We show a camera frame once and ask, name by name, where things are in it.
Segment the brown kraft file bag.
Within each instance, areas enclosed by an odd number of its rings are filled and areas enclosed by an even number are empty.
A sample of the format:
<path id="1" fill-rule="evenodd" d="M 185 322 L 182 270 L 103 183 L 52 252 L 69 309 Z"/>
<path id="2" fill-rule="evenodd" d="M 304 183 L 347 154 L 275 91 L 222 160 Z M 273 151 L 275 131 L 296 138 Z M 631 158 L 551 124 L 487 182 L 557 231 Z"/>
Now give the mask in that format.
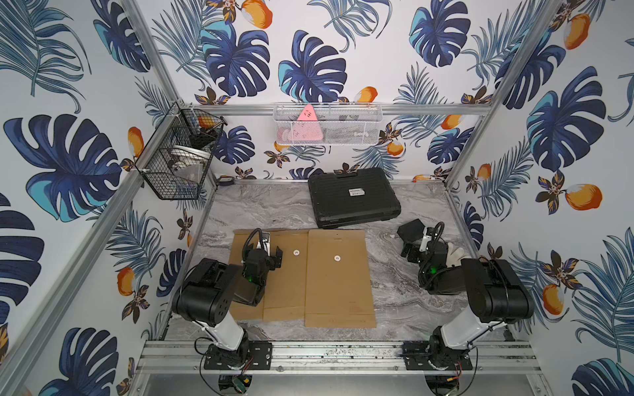
<path id="1" fill-rule="evenodd" d="M 247 248 L 257 248 L 257 237 L 260 232 L 262 229 L 257 228 L 249 232 L 239 230 L 234 234 L 229 264 L 237 267 L 234 281 L 234 301 L 231 306 L 231 313 L 237 321 L 264 319 L 264 294 L 267 285 L 258 286 L 243 277 L 246 250 Z"/>

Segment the brown file bag stack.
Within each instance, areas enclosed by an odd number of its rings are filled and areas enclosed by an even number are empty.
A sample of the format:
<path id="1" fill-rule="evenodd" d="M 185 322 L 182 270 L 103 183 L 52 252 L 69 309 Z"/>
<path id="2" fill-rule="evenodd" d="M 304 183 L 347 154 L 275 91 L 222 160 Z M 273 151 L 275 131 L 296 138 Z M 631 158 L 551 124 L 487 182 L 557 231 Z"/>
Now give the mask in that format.
<path id="1" fill-rule="evenodd" d="M 364 231 L 309 231 L 305 326 L 376 327 Z"/>

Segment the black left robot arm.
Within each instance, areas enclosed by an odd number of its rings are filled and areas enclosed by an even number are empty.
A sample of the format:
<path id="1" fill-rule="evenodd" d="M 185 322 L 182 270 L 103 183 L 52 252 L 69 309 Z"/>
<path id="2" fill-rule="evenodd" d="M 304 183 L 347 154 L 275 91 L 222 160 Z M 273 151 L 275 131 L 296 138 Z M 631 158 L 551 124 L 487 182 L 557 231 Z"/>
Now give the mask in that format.
<path id="1" fill-rule="evenodd" d="M 282 266 L 283 252 L 271 250 L 271 237 L 254 229 L 239 251 L 238 264 L 204 258 L 185 276 L 172 312 L 201 327 L 211 345 L 202 353 L 207 370 L 264 367 L 264 353 L 251 342 L 229 309 L 236 302 L 255 307 L 264 298 L 269 272 Z"/>

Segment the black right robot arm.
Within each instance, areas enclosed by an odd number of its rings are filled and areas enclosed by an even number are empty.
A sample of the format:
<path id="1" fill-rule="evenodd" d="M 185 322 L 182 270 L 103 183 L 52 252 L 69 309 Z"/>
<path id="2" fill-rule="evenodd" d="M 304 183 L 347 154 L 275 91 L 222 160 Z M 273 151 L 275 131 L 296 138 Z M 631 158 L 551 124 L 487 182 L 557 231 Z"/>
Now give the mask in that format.
<path id="1" fill-rule="evenodd" d="M 462 313 L 435 328 L 427 341 L 403 344 L 408 371 L 474 370 L 470 352 L 478 339 L 533 317 L 533 300 L 507 261 L 464 257 L 451 264 L 443 231 L 443 222 L 430 228 L 419 219 L 397 229 L 403 242 L 401 257 L 419 266 L 419 286 L 429 295 L 466 293 L 468 301 Z"/>

